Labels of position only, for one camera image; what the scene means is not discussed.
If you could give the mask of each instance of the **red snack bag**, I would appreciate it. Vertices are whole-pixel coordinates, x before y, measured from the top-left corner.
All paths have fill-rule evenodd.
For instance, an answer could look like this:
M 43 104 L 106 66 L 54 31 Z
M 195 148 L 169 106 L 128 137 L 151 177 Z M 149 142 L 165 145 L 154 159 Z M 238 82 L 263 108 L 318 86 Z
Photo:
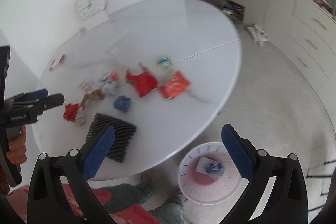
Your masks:
M 125 79 L 135 88 L 140 98 L 158 87 L 157 80 L 147 72 L 140 75 L 131 75 L 130 71 L 127 70 Z
M 77 112 L 81 105 L 75 104 L 75 105 L 66 105 L 65 106 L 65 112 L 63 114 L 63 119 L 67 120 L 69 122 L 74 122 L 76 119 Z
M 176 98 L 190 86 L 190 82 L 184 78 L 180 71 L 177 71 L 167 84 L 159 87 L 164 98 Z

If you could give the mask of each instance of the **pants leg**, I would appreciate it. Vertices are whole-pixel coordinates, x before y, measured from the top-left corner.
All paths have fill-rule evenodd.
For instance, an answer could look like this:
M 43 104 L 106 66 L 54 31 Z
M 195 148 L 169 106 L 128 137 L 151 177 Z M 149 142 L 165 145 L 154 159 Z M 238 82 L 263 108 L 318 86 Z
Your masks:
M 121 212 L 133 204 L 143 205 L 153 194 L 152 183 L 142 182 L 136 186 L 120 184 L 113 187 L 104 187 L 99 190 L 109 191 L 111 199 L 104 205 L 109 214 Z
M 179 198 L 169 198 L 163 205 L 148 212 L 162 224 L 184 224 L 184 205 Z

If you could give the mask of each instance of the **round white table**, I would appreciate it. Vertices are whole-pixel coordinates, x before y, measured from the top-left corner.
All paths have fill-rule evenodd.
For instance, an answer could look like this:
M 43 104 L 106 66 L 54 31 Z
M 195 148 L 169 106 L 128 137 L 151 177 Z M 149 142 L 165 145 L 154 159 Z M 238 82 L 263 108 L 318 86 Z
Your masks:
M 64 106 L 44 112 L 34 125 L 37 145 L 49 156 L 79 149 L 96 112 L 128 121 L 137 126 L 137 132 L 125 161 L 106 158 L 94 178 L 111 180 L 152 168 L 198 137 L 231 95 L 242 51 L 236 28 L 214 6 L 200 0 L 149 0 L 117 12 L 110 20 L 72 38 L 54 58 L 62 54 L 66 54 L 64 64 L 53 72 L 48 71 L 48 65 L 39 89 L 62 93 L 66 104 L 80 102 L 80 83 L 96 81 L 111 70 L 119 73 L 120 88 L 113 97 L 89 102 L 86 124 L 81 128 L 63 120 Z M 167 70 L 156 66 L 162 56 L 172 58 L 173 65 Z M 129 68 L 135 75 L 141 73 L 139 62 L 153 72 L 160 85 L 178 70 L 192 84 L 173 100 L 164 99 L 158 89 L 138 98 L 124 77 Z M 132 99 L 128 113 L 113 108 L 120 95 Z

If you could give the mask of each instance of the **blue gripper pad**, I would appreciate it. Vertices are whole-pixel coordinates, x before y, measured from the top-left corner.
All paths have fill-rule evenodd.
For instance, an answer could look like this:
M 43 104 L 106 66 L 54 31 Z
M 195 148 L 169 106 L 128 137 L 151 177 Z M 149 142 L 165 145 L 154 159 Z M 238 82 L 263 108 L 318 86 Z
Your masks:
M 112 126 L 107 127 L 105 132 L 88 153 L 82 169 L 84 180 L 92 179 L 96 176 L 101 164 L 114 143 L 115 136 L 114 128 Z
M 242 178 L 248 179 L 249 182 L 253 179 L 253 161 L 246 153 L 239 140 L 232 132 L 229 125 L 222 128 L 222 142 L 228 151 L 233 163 L 235 164 Z
M 25 96 L 25 101 L 32 101 L 32 100 L 37 100 L 37 99 L 41 99 L 45 97 L 48 97 L 48 91 L 46 89 L 38 90 L 35 92 L 27 93 Z

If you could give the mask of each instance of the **clock face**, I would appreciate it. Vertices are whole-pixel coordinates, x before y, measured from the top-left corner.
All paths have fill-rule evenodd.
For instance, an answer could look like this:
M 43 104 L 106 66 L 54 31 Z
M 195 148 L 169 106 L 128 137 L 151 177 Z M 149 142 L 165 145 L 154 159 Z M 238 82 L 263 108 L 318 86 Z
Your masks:
M 77 0 L 76 11 L 83 20 L 106 9 L 106 0 Z

